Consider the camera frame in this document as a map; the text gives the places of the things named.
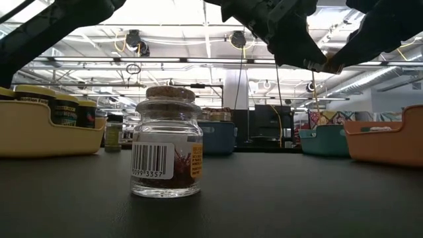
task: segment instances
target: small glass jar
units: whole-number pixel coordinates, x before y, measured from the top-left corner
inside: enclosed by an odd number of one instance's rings
[[[131,191],[138,196],[178,198],[200,191],[202,111],[195,94],[170,86],[147,90],[137,105],[140,123],[134,128]]]
[[[106,131],[104,133],[104,151],[108,153],[120,152],[122,150],[122,129],[124,117],[119,115],[108,115]]]

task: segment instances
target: countertop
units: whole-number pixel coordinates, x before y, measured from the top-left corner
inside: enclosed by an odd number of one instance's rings
[[[419,170],[234,153],[158,200],[130,194],[130,155],[0,160],[0,237],[423,237]]]

